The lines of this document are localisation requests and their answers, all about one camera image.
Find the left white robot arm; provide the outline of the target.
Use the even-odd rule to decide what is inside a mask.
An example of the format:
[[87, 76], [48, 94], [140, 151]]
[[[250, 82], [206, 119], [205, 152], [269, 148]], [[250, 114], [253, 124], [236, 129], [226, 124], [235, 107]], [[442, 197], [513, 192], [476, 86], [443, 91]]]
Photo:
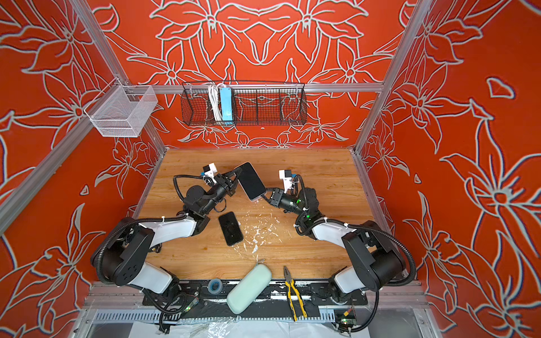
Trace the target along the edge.
[[210, 188], [195, 185], [186, 194], [179, 194], [183, 209], [175, 217], [122, 219], [92, 255], [99, 281], [155, 294], [169, 291], [174, 274], [147, 263], [148, 253], [174, 239], [200, 234], [210, 221], [210, 212], [235, 194], [240, 173], [242, 170], [237, 168], [224, 174], [208, 171], [199, 176]]

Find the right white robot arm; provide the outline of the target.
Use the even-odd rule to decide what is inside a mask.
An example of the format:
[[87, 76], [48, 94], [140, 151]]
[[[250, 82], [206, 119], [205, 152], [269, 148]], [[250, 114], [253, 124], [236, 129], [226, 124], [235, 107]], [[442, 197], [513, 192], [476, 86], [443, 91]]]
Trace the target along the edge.
[[338, 299], [357, 290], [377, 292], [384, 286], [405, 286], [416, 277], [415, 260], [397, 238], [373, 221], [360, 225], [328, 218], [319, 210], [316, 190], [304, 184], [301, 175], [281, 170], [283, 188], [268, 188], [266, 201], [297, 216], [297, 234], [335, 244], [346, 250], [350, 267], [329, 279], [329, 292]]

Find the mint green glasses case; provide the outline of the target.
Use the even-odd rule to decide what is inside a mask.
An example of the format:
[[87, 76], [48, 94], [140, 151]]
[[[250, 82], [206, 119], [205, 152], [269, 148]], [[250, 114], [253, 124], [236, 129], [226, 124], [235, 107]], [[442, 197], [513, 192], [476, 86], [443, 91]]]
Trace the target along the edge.
[[257, 264], [228, 293], [226, 303], [229, 309], [239, 315], [265, 290], [272, 280], [271, 270], [264, 264]]

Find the light blue box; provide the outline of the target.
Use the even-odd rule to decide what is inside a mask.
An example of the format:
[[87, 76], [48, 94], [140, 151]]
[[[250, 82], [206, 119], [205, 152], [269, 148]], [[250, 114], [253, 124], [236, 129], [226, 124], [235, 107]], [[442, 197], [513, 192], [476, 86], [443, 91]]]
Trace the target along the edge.
[[232, 113], [232, 90], [229, 87], [221, 87], [220, 89], [221, 97], [221, 113], [222, 121], [225, 124], [233, 123], [233, 113]]

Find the blue tape roll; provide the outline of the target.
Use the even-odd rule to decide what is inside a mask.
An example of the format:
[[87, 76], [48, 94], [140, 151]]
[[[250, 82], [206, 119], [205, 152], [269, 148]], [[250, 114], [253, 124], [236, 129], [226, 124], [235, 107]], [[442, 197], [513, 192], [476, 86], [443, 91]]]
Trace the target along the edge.
[[222, 280], [220, 280], [218, 278], [214, 278], [214, 279], [210, 280], [208, 285], [207, 285], [207, 290], [212, 295], [220, 294], [222, 292], [222, 290], [223, 290], [223, 282], [222, 282]]

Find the green circuit board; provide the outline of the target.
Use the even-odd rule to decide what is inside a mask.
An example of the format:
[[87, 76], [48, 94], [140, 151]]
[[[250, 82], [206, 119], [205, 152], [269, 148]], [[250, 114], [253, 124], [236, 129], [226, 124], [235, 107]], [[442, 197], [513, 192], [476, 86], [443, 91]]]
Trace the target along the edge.
[[336, 315], [336, 319], [339, 325], [344, 325], [348, 327], [356, 326], [357, 319], [354, 310], [348, 309], [343, 312], [339, 312]]

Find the yellow handled pliers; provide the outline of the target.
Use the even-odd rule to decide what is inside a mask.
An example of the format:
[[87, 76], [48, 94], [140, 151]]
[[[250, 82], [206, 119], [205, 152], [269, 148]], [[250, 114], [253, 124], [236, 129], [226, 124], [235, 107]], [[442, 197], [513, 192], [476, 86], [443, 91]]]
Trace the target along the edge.
[[297, 322], [300, 318], [308, 318], [304, 301], [299, 290], [296, 288], [295, 280], [293, 279], [287, 266], [283, 267], [283, 274], [285, 278], [285, 285], [287, 287], [287, 301], [290, 306], [293, 321]]

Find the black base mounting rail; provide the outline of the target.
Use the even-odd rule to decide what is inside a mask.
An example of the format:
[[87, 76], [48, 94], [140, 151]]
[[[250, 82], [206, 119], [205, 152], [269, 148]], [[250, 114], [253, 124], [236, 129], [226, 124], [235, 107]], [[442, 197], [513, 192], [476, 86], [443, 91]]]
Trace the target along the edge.
[[328, 280], [297, 280], [288, 287], [282, 279], [251, 290], [239, 288], [240, 280], [175, 280], [161, 294], [145, 291], [142, 304], [165, 311], [165, 323], [238, 319], [254, 321], [339, 321], [341, 311], [353, 317], [368, 304], [366, 295], [355, 290], [342, 294]]

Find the clear plastic wall bin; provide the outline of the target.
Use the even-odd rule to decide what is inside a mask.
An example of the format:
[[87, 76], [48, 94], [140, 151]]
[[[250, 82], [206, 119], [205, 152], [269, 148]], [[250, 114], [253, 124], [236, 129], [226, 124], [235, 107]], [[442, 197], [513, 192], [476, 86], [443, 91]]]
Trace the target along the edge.
[[103, 137], [138, 137], [157, 104], [153, 87], [117, 84], [95, 98], [84, 113]]

